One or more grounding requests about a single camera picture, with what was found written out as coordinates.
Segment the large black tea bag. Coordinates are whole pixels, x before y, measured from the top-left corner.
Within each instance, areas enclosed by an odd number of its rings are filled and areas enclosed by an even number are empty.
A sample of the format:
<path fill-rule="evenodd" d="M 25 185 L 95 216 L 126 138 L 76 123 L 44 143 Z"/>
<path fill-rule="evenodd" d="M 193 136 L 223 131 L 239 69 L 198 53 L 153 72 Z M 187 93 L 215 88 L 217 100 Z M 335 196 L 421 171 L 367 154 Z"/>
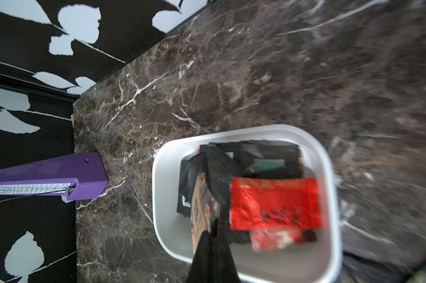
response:
<path fill-rule="evenodd" d="M 283 159 L 286 166 L 261 173 L 248 173 L 254 159 Z M 284 141 L 249 140 L 201 145 L 198 154 L 181 160 L 177 213 L 191 215 L 191 199 L 197 176 L 205 172 L 208 188 L 220 204 L 221 211 L 230 208 L 230 182 L 234 178 L 298 179 L 303 175 L 298 145 Z M 236 244 L 251 243 L 250 231 L 233 231 L 223 222 L 226 237 Z"/>

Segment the orange red foil tea bag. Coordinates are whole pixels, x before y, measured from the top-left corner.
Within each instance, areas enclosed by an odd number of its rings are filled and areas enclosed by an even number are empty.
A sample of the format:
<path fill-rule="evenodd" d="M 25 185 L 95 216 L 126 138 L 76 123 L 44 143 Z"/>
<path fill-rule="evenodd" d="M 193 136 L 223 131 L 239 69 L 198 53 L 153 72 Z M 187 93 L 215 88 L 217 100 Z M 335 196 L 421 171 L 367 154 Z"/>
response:
<path fill-rule="evenodd" d="M 235 178 L 230 193 L 232 230 L 322 227 L 316 179 Z"/>

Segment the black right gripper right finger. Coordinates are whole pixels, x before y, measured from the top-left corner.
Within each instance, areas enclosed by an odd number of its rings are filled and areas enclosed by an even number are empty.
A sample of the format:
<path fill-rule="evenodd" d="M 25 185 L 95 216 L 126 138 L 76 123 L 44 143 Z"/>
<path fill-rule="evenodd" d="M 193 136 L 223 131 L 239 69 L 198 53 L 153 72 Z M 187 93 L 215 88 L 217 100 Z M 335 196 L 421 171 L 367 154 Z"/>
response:
<path fill-rule="evenodd" d="M 218 282 L 240 283 L 229 243 L 222 234 L 218 234 Z"/>

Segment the pink red tea bag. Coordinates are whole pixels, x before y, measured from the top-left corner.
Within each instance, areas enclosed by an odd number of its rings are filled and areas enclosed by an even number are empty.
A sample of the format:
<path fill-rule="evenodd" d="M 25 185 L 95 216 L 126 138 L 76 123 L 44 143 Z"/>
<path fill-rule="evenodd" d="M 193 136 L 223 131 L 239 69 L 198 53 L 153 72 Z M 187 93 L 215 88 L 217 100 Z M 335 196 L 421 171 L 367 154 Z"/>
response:
<path fill-rule="evenodd" d="M 292 245 L 316 242 L 314 230 L 302 228 L 261 228 L 250 231 L 254 252 L 284 250 Z"/>

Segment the beige tea bag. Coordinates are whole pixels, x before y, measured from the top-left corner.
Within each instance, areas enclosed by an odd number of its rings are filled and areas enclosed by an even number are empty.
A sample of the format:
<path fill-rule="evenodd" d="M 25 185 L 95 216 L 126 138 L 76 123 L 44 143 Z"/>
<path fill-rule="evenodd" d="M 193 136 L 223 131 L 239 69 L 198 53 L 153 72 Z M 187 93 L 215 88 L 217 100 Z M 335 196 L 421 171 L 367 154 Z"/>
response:
<path fill-rule="evenodd" d="M 220 204 L 213 198 L 208 188 L 205 172 L 195 181 L 191 199 L 191 238 L 193 253 L 196 253 L 201 234 L 211 232 L 212 224 L 220 215 Z"/>

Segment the teal tea bag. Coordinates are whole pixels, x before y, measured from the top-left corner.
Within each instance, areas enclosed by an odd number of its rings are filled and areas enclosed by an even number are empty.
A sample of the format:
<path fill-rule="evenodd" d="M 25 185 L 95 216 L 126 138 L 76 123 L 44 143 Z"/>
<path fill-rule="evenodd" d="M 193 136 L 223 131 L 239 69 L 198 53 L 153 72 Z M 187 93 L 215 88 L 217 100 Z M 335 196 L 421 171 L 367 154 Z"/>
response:
<path fill-rule="evenodd" d="M 248 173 L 261 173 L 281 169 L 286 166 L 283 159 L 254 159 L 254 162 L 246 168 Z"/>

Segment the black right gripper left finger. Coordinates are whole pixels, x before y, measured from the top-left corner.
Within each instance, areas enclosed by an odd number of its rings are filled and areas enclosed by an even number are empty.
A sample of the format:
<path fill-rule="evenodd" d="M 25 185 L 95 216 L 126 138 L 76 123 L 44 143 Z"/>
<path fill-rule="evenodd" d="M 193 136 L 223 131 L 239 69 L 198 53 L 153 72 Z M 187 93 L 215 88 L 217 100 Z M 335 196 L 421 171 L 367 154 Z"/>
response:
<path fill-rule="evenodd" d="M 214 283 L 217 273 L 216 238 L 208 231 L 201 234 L 186 283 Z"/>

